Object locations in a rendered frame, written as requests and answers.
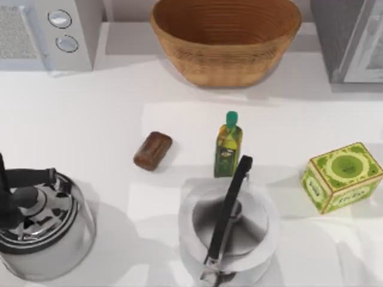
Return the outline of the green oil bottle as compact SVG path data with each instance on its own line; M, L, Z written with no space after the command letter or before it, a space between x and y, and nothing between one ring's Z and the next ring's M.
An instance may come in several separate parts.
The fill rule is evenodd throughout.
M232 177L241 153L243 131L237 125L238 113L229 111L220 127L215 145L214 177Z

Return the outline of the brown bread loaf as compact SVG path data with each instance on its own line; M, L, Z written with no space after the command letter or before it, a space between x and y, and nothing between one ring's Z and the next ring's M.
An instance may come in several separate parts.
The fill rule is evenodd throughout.
M133 162L147 171L154 171L173 144L170 136L151 132L133 157Z

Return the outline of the brown woven basket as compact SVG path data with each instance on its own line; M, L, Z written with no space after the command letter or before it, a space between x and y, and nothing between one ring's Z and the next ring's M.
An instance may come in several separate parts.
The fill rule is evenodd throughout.
M291 0L157 0L150 24L188 82L247 87L280 62L302 16Z

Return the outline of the green and white box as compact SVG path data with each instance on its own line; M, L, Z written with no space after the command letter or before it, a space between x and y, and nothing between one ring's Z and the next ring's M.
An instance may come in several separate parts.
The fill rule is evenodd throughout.
M301 184L324 215L370 197L383 180L383 167L356 142L311 158Z

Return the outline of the round microwave knob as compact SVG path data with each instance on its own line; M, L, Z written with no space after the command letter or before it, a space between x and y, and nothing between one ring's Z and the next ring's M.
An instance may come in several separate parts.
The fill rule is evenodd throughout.
M64 35L55 39L56 47L65 53L74 53L78 50L78 41L70 36Z
M51 11L47 17L49 23L58 29L66 29L72 24L72 17L64 10Z

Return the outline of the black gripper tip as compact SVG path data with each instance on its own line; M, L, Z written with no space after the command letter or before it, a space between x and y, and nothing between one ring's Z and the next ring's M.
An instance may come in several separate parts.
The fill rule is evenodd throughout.
M0 194L9 197L11 195L8 179L5 172L3 156L0 153Z

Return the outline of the pale microwave oven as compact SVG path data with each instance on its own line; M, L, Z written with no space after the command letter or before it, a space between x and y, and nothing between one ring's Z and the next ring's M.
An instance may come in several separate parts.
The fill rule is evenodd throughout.
M48 13L56 10L70 14L70 27L49 23ZM0 0L0 72L92 71L104 16L104 0ZM78 41L76 52L56 47L55 39L64 35Z

